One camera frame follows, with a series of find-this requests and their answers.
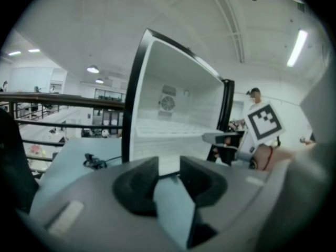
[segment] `ceiling light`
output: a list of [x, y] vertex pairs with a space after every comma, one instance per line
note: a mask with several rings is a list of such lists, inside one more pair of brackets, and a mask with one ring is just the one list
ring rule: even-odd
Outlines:
[[33, 52], [33, 53], [37, 53], [37, 52], [38, 52], [38, 53], [39, 53], [40, 50], [39, 50], [38, 48], [35, 48], [35, 49], [30, 49], [29, 52], [31, 52], [31, 53], [32, 53], [32, 52]]
[[302, 48], [306, 42], [307, 36], [308, 33], [306, 31], [299, 30], [298, 39], [296, 40], [293, 52], [287, 62], [288, 67], [293, 67], [293, 65], [296, 63], [296, 60], [299, 58]]
[[10, 55], [10, 56], [18, 55], [18, 54], [21, 54], [21, 51], [15, 51], [15, 52], [12, 52], [12, 53], [8, 53], [8, 55]]
[[89, 66], [88, 69], [87, 69], [87, 71], [90, 72], [90, 73], [94, 73], [94, 74], [95, 74], [95, 73], [96, 73], [96, 74], [99, 73], [98, 67], [95, 66], [95, 65], [91, 65], [91, 66]]

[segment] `railing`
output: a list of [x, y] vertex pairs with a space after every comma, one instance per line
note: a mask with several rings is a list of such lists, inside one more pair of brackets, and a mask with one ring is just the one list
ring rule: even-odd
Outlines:
[[[31, 103], [30, 106], [25, 108], [19, 108], [18, 103]], [[56, 128], [81, 128], [81, 129], [121, 129], [120, 125], [82, 125], [71, 123], [52, 123], [52, 122], [40, 122], [34, 120], [20, 119], [28, 115], [35, 115], [37, 118], [44, 118], [47, 115], [55, 112], [59, 112], [62, 109], [73, 107], [87, 107], [96, 109], [108, 109], [114, 111], [123, 111], [124, 103], [111, 101], [83, 98], [81, 96], [72, 96], [64, 94], [54, 93], [35, 93], [35, 92], [0, 92], [0, 107], [8, 107], [8, 113], [13, 117], [18, 125], [31, 124], [38, 126], [48, 126]], [[31, 108], [39, 108], [40, 110], [32, 111]], [[23, 109], [29, 109], [28, 114], [20, 115], [19, 112]], [[23, 139], [24, 143], [47, 145], [47, 146], [63, 146], [64, 143], [60, 142], [46, 142]], [[41, 160], [51, 162], [51, 158], [27, 156], [28, 159]]]

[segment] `table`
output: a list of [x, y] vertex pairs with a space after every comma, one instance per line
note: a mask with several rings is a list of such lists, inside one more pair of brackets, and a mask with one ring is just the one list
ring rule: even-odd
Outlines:
[[[85, 153], [91, 153], [102, 160], [120, 156], [121, 139], [79, 138], [69, 140], [40, 180], [39, 189], [30, 209], [30, 216], [36, 216], [39, 210], [63, 188], [94, 171], [83, 166]], [[121, 158], [108, 162], [109, 166], [119, 164], [121, 164]]]

